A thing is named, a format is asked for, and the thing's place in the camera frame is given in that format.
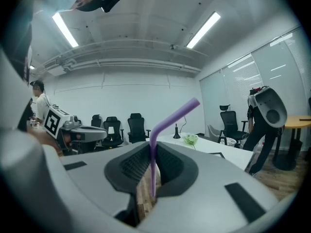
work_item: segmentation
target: wooden table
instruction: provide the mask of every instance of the wooden table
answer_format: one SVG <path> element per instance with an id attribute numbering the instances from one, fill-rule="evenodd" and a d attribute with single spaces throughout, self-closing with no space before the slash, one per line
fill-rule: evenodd
<path id="1" fill-rule="evenodd" d="M 302 128 L 311 126 L 311 121 L 300 121 L 300 119 L 311 119 L 311 116 L 288 116 L 285 123 L 286 129 L 292 129 L 292 137 L 290 143 L 290 149 L 285 155 L 278 156 L 278 150 L 281 143 L 281 135 L 277 138 L 276 151 L 273 156 L 273 164 L 275 167 L 281 170 L 289 171 L 293 170 L 296 166 L 296 157 L 300 152 L 302 142 L 300 142 L 300 133 Z"/>

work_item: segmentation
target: black pants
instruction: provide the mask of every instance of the black pants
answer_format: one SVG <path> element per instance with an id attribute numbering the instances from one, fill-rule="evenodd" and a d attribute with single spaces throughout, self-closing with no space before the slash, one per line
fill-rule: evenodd
<path id="1" fill-rule="evenodd" d="M 258 124 L 255 123 L 252 132 L 249 134 L 243 149 L 248 151 L 253 151 L 255 145 L 260 141 L 260 139 L 265 135 L 264 145 L 257 159 L 257 162 L 252 165 L 249 170 L 250 173 L 257 173 L 262 169 L 271 148 L 274 144 L 274 140 L 277 137 L 277 129 L 269 126 L 266 123 Z"/>

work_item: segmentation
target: ceiling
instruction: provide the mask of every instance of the ceiling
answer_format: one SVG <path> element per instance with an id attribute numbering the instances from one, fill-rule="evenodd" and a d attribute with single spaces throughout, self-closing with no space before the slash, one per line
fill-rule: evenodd
<path id="1" fill-rule="evenodd" d="M 280 0 L 120 0 L 109 13 L 62 12 L 79 44 L 74 49 L 42 12 L 33 19 L 32 75 L 43 77 L 55 60 L 66 72 L 140 66 L 198 73 L 281 7 Z M 186 48 L 214 11 L 220 20 L 192 50 Z"/>

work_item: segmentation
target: straw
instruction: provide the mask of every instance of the straw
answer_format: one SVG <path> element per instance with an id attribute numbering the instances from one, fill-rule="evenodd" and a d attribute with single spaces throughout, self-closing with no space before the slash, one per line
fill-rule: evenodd
<path id="1" fill-rule="evenodd" d="M 150 156 L 151 156 L 151 190 L 152 197 L 156 195 L 156 139 L 161 131 L 171 126 L 179 119 L 184 117 L 194 108 L 200 105 L 200 102 L 196 98 L 192 98 L 189 102 L 184 104 L 181 108 L 171 114 L 168 118 L 160 122 L 151 131 L 150 135 Z"/>

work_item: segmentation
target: white table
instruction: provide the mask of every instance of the white table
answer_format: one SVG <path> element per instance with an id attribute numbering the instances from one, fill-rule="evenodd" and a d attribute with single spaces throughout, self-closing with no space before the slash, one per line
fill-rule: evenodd
<path id="1" fill-rule="evenodd" d="M 184 142 L 183 137 L 186 136 L 187 133 L 181 133 L 180 139 L 174 139 L 174 134 L 159 136 L 157 141 L 167 142 L 172 144 L 178 144 L 190 149 L 193 149 L 193 146 L 188 145 Z M 199 138 L 196 144 L 194 145 L 195 150 L 204 152 L 204 153 L 222 153 L 226 160 L 230 161 L 234 165 L 238 166 L 242 170 L 245 170 L 250 160 L 252 159 L 253 152 L 237 149 L 234 147 L 229 147 L 226 145 L 222 145 L 216 142 L 212 142 L 209 140 L 205 140 L 203 138 Z"/>

